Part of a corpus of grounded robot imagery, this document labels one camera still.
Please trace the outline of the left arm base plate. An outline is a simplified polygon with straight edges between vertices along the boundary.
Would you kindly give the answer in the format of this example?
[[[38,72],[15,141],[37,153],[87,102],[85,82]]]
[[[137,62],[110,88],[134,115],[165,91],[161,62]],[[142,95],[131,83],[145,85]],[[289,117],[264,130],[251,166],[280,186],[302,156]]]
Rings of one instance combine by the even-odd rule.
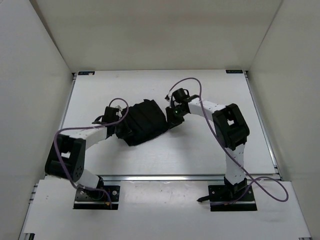
[[[90,191],[79,188],[76,190],[73,209],[74,210],[112,210],[119,208],[121,186],[119,184],[100,184],[104,191]]]

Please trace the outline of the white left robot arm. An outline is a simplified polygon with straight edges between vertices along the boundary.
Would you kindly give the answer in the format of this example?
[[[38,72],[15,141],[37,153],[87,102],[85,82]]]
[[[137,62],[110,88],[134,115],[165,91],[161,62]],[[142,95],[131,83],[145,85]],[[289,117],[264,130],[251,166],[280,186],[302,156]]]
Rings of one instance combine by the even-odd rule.
[[[44,171],[47,175],[66,179],[74,188],[82,188],[93,199],[101,198],[105,191],[102,178],[85,169],[86,150],[106,140],[112,133],[108,131],[125,120],[129,108],[108,107],[107,119],[94,121],[92,126],[67,127],[60,129],[53,138]]]

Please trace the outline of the black pleated skirt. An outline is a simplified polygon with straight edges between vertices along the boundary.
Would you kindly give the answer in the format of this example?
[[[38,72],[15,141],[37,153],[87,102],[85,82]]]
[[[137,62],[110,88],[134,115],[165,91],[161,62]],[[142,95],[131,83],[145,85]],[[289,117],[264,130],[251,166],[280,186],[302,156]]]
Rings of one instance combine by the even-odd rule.
[[[123,139],[128,146],[153,140],[168,130],[166,116],[153,99],[144,99],[129,107],[127,116],[120,124],[127,124],[130,128],[129,137]]]

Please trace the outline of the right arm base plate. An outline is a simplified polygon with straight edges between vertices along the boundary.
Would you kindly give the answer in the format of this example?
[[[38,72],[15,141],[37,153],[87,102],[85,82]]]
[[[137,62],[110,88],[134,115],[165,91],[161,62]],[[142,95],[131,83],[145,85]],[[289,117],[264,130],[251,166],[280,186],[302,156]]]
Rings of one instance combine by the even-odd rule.
[[[252,186],[245,187],[232,195],[225,185],[209,185],[208,195],[197,199],[199,203],[209,201],[211,212],[254,212],[257,211]]]

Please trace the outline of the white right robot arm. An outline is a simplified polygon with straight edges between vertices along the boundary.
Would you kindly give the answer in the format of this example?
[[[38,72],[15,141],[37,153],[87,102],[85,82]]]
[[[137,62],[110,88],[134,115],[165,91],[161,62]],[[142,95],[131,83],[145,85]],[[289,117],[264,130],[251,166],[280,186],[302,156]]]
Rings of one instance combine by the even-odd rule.
[[[169,102],[165,110],[170,129],[180,125],[187,114],[203,117],[208,124],[213,123],[209,128],[225,151],[224,195],[229,200],[236,200],[247,187],[244,150],[250,134],[239,107],[234,103],[221,105],[202,100],[198,95],[167,95],[165,99]]]

